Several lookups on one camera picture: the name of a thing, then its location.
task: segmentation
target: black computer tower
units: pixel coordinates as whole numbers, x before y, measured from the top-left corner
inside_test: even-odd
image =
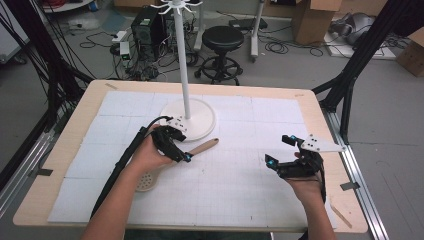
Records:
[[[169,11],[164,15],[164,26],[166,33],[166,43],[168,49],[177,48],[177,35],[175,31],[174,11]]]
[[[131,30],[139,60],[156,61],[160,56],[159,46],[166,36],[159,9],[143,6],[131,24]]]

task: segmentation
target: wooden table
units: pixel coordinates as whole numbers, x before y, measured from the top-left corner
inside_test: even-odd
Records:
[[[46,169],[52,169],[52,175],[37,176],[14,216],[13,222],[16,225],[82,226],[81,224],[50,223],[47,218],[55,203],[66,171],[77,154],[82,139],[108,91],[181,93],[182,87],[178,83],[93,81],[43,166]],[[191,84],[189,91],[191,94],[204,95],[295,99],[299,103],[308,132],[332,141],[331,133],[315,94],[310,90]],[[349,182],[349,178],[339,154],[322,153],[321,155],[325,160],[327,195],[338,224],[335,231],[366,232],[368,225],[354,191],[343,191],[340,187],[340,184]]]

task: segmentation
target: human hand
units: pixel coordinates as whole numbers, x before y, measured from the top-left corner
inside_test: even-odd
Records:
[[[155,124],[150,130],[159,126],[160,125]],[[127,168],[133,169],[141,176],[146,172],[152,171],[162,165],[170,163],[172,163],[172,160],[158,152],[158,149],[153,143],[152,136],[149,135],[135,150],[131,158],[131,162],[128,164]]]
[[[294,155],[297,158],[300,157],[298,152]],[[322,201],[320,176],[320,174],[317,174],[316,176],[311,177],[291,178],[285,180],[293,188],[293,191],[300,202],[302,202],[302,204],[307,204],[311,201]]]

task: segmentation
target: chair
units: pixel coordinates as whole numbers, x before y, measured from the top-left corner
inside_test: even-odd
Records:
[[[211,84],[215,84],[216,81],[234,79],[236,85],[240,86],[237,75],[242,74],[243,69],[236,61],[226,57],[226,54],[238,49],[243,44],[244,35],[233,27],[216,26],[205,30],[202,35],[202,42],[218,56],[206,59],[200,68],[194,72],[194,76],[200,78],[203,73],[212,79]]]

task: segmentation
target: white coat rack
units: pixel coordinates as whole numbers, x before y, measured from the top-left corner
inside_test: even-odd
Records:
[[[183,100],[169,103],[162,110],[162,116],[172,116],[173,120],[167,122],[180,129],[187,137],[185,141],[195,141],[208,135],[215,127],[216,117],[213,109],[200,99],[190,99],[188,91],[187,60],[184,43],[184,29],[182,9],[192,12],[187,6],[198,6],[188,3],[189,0],[161,0],[165,3],[155,8],[168,7],[160,14],[166,14],[171,9],[174,11],[175,31],[177,35],[178,59],[180,62],[181,84],[183,88]]]

